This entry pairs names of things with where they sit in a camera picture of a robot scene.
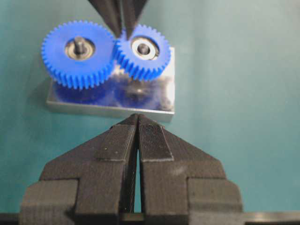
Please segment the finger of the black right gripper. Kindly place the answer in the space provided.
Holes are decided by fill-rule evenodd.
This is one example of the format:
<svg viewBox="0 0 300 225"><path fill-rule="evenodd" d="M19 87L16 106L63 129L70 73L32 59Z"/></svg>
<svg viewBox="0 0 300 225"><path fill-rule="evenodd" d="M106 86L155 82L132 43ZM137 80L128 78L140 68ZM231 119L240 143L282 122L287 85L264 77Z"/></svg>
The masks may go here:
<svg viewBox="0 0 300 225"><path fill-rule="evenodd" d="M88 0L105 24L119 38L122 33L121 11L119 0Z"/></svg>
<svg viewBox="0 0 300 225"><path fill-rule="evenodd" d="M147 0L123 0L123 21L126 30L127 39L130 39L136 25L138 24L139 18L143 12Z"/></svg>

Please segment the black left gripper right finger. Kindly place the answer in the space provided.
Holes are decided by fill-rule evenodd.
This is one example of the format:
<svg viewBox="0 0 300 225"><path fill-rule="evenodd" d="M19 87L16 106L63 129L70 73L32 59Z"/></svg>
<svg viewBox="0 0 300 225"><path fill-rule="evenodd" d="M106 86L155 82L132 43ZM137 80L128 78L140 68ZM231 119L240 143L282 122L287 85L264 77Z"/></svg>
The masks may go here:
<svg viewBox="0 0 300 225"><path fill-rule="evenodd" d="M243 211L221 162L139 115L142 211L148 225L187 225L191 210Z"/></svg>

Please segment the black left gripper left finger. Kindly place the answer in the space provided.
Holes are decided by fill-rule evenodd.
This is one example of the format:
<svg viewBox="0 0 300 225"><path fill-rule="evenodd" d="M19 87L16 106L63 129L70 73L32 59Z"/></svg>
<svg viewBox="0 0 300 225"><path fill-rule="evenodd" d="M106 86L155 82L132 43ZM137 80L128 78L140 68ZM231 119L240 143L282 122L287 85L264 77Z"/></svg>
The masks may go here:
<svg viewBox="0 0 300 225"><path fill-rule="evenodd" d="M22 225L117 225L134 204L133 114L48 162L22 200Z"/></svg>

